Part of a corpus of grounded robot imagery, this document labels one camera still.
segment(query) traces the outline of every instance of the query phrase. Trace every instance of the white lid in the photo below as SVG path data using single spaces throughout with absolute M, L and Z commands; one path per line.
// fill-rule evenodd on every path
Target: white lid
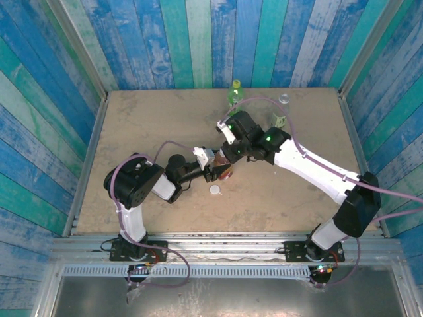
M 220 187 L 218 185 L 212 185 L 210 186 L 210 192 L 213 195 L 217 195 L 218 193 L 220 193 Z

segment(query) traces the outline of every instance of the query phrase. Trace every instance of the table surface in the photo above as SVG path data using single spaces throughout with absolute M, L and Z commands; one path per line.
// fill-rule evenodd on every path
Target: table surface
M 246 89 L 246 97 L 282 93 L 291 99 L 288 111 L 301 144 L 347 170 L 358 172 L 336 92 L 332 88 Z M 154 156 L 171 139 L 190 147 L 218 149 L 224 136 L 215 125 L 228 109 L 225 89 L 137 90 L 111 93 L 100 141 L 87 185 L 77 233 L 119 231 L 112 200 L 103 188 L 104 177 L 134 152 Z M 275 111 L 265 101 L 243 106 L 263 129 Z M 186 150 L 167 145 L 158 164 L 165 167 L 172 155 Z M 218 184 L 221 195 L 209 188 Z M 294 173 L 267 162 L 245 159 L 224 181 L 192 181 L 192 187 L 172 205 L 149 194 L 143 203 L 149 232 L 310 231 L 329 219 L 338 206 L 329 196 Z

